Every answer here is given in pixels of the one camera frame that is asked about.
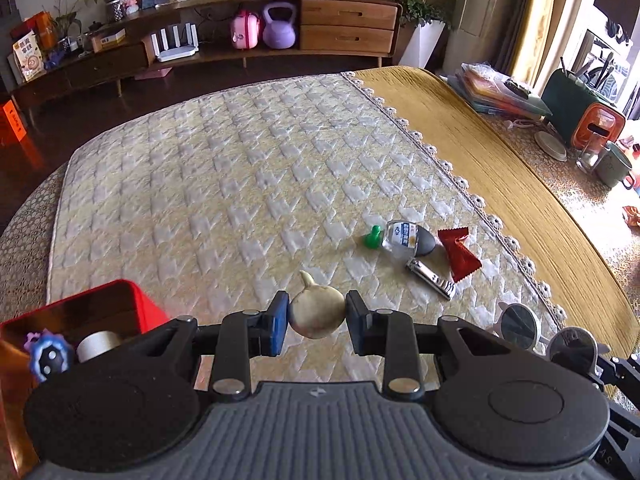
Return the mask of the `beige garlic shaped object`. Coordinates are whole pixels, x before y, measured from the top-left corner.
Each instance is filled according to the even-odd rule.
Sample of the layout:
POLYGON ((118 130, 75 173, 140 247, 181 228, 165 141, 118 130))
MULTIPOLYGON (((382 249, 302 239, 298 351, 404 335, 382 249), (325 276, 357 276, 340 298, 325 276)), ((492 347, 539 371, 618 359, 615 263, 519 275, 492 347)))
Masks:
POLYGON ((345 297, 331 286, 319 285, 299 271, 304 288, 288 306, 288 322, 300 336, 321 339, 334 333, 346 316, 345 297))

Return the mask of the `silver nail clipper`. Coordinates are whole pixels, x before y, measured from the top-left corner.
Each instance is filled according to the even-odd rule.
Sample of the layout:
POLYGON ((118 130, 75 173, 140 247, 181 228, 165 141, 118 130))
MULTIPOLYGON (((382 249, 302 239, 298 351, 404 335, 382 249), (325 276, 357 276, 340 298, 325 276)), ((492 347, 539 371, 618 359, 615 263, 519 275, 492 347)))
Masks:
POLYGON ((425 263, 417 258, 413 258, 406 263, 406 268, 415 276, 424 281, 431 289, 438 292, 442 298, 451 300, 456 292, 456 284, 452 281, 447 281, 433 270, 431 270, 425 263))

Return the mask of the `blue spiky toy figure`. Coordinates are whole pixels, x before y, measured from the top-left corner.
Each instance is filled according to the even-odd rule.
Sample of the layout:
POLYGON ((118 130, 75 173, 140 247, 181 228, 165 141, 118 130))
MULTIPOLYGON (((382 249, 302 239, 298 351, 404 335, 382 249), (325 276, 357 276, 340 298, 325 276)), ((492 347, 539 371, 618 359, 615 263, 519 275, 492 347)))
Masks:
POLYGON ((29 370, 38 384, 66 372, 74 362, 73 347, 62 335, 50 330, 28 333, 24 349, 29 355, 29 370))

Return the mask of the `green pawn piece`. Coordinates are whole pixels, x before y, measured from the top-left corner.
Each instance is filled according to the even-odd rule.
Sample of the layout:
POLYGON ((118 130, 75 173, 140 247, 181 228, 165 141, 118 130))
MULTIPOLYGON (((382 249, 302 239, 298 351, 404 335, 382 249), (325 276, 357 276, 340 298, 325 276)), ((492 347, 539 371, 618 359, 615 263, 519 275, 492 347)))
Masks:
POLYGON ((378 249, 384 240, 384 229, 382 226, 372 226, 370 232, 362 239, 364 246, 370 249, 378 249))

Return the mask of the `red tin box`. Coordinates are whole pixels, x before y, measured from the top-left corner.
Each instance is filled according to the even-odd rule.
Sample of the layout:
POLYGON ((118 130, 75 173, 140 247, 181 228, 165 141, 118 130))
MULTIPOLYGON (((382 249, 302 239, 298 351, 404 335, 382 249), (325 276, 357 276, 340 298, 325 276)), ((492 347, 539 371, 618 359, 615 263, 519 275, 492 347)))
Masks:
POLYGON ((52 302, 1 324, 1 465, 8 479, 23 477, 38 463, 29 441, 23 408, 37 385, 24 349, 27 335, 50 330, 72 346, 110 330, 122 339, 168 321, 168 315, 133 282, 116 280, 52 302))

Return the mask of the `quilted cream yellow mat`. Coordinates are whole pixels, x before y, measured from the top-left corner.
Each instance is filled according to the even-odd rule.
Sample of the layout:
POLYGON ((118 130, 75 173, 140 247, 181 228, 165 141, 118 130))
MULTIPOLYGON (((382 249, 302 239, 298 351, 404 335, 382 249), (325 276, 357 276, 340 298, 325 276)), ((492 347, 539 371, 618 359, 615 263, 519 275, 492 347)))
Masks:
POLYGON ((72 155, 50 250, 49 300, 123 278, 169 316, 218 323, 297 294, 299 271, 371 309, 488 327, 501 305, 562 325, 550 287, 483 197, 354 75, 264 82, 200 96, 111 128, 72 155), (392 220, 469 229, 482 267, 439 296, 364 247, 392 220))

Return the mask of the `stack of folders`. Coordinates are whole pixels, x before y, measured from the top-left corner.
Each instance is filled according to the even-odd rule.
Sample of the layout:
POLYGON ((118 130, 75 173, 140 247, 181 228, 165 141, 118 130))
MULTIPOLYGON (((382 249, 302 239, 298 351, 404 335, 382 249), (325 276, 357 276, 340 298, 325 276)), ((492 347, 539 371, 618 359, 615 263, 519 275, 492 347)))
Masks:
POLYGON ((540 96, 485 63, 462 63, 446 83, 480 114, 530 119, 552 116, 540 96))

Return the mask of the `green mug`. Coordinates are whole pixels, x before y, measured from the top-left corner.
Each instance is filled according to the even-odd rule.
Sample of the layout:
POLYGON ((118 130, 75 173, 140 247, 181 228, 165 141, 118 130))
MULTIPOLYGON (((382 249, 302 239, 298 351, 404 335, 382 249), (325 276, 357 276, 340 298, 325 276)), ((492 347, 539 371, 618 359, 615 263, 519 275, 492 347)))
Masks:
POLYGON ((614 143, 608 141, 596 166, 598 179, 608 188, 615 188, 621 183, 626 190, 632 190, 636 178, 631 173, 631 161, 614 143))

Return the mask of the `white wifi router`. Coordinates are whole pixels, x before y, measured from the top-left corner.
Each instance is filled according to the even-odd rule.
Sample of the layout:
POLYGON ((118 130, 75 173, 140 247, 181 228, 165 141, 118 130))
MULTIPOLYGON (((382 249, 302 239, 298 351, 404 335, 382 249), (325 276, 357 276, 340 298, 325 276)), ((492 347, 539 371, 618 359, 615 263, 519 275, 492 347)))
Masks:
POLYGON ((168 63, 190 58, 200 50, 198 29, 194 23, 164 27, 150 35, 156 62, 168 63))

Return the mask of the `purple kettlebell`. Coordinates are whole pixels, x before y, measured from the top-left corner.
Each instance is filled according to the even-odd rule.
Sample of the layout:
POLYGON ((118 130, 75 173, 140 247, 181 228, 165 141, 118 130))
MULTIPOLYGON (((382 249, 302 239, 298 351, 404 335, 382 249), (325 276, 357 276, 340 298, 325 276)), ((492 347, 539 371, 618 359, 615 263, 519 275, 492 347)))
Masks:
POLYGON ((272 50, 286 50, 294 46, 296 13, 296 5, 289 2, 270 2, 264 6, 262 17, 265 20, 265 27, 262 31, 262 41, 267 47, 272 50), (273 10, 287 10, 290 12, 290 17, 287 20, 275 20, 271 16, 273 10))

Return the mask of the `green orange storage box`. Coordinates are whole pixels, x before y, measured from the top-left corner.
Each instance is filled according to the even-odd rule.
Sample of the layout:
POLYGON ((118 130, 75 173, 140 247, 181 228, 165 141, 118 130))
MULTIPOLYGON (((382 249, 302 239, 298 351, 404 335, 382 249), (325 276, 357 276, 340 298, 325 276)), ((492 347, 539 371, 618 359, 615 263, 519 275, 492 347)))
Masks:
POLYGON ((551 112, 549 122, 565 145, 583 148, 593 133, 615 142, 626 119, 571 72, 560 68, 550 76, 541 99, 551 112))

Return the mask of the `long wooden tv cabinet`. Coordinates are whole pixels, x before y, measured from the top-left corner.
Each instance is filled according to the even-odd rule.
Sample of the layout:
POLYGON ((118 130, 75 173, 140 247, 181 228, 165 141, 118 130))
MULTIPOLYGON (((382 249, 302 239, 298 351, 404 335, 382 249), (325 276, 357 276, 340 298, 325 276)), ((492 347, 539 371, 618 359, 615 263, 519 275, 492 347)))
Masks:
POLYGON ((198 52, 170 61, 168 67, 265 58, 278 55, 370 56, 382 65, 394 56, 401 6, 392 0, 189 0, 145 10, 132 18, 104 27, 104 32, 125 33, 118 44, 99 52, 78 55, 53 70, 10 91, 16 108, 28 112, 45 102, 159 70, 151 35, 164 28, 174 40, 172 29, 193 23, 198 28, 198 52), (230 23, 241 10, 255 14, 269 3, 291 3, 296 7, 294 46, 273 49, 264 42, 250 50, 232 47, 230 23))

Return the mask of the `orange gift box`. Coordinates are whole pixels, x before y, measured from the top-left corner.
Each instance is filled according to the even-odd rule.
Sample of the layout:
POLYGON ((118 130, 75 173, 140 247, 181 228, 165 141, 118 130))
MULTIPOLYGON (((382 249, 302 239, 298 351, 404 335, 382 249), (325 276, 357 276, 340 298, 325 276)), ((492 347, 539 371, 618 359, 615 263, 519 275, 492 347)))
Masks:
POLYGON ((20 114, 12 101, 6 101, 0 108, 0 146, 5 148, 20 143, 26 136, 26 129, 20 114))

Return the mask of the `potted green plant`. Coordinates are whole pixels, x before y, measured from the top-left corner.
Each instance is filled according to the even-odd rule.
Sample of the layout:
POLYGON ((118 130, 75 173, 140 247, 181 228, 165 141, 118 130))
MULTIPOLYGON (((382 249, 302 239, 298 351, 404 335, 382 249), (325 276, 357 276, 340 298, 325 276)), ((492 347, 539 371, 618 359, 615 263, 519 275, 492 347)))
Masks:
POLYGON ((450 25, 450 11, 427 0, 394 1, 400 5, 400 24, 409 31, 397 64, 424 70, 440 36, 450 25))

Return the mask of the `snack box on cabinet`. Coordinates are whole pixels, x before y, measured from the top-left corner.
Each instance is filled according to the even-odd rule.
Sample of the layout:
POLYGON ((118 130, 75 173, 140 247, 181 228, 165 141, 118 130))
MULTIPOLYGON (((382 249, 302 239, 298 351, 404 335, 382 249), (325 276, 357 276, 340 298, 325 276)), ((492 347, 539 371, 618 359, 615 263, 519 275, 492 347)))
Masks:
POLYGON ((14 42, 13 55, 24 82, 29 82, 46 72, 38 36, 33 30, 14 42))

